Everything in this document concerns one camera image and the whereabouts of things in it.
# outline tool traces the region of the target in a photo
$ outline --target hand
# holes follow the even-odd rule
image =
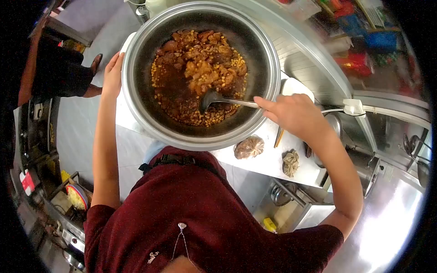
[[[105,68],[102,97],[117,98],[121,90],[121,65],[125,54],[117,52]]]
[[[320,109],[305,94],[279,95],[276,102],[261,97],[253,99],[264,109],[263,116],[305,141],[312,148],[323,142],[323,137],[333,132]]]

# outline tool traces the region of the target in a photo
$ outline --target chopsticks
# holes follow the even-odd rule
[[[281,142],[283,135],[284,135],[284,130],[281,127],[279,127],[276,135],[276,141],[274,142],[273,148],[277,148],[279,146],[279,143]]]

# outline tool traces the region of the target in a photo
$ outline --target braised meat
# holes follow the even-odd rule
[[[220,32],[179,30],[156,51],[151,69],[155,99],[175,121],[209,127],[235,114],[239,105],[217,103],[204,114],[200,98],[210,88],[243,99],[247,65]]]

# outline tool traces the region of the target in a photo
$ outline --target ladle handle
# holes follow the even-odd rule
[[[258,104],[252,102],[252,101],[247,101],[247,100],[238,100],[238,99],[229,99],[229,98],[223,98],[220,99],[222,102],[229,102],[232,104],[241,104],[243,106],[248,106],[248,107],[252,107],[252,108],[260,108],[258,106]]]

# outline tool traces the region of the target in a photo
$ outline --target foot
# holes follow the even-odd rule
[[[100,62],[102,61],[103,58],[103,54],[99,54],[97,55],[94,60],[93,63],[91,64],[91,71],[93,72],[93,75],[95,76],[97,73],[97,69],[99,68]]]

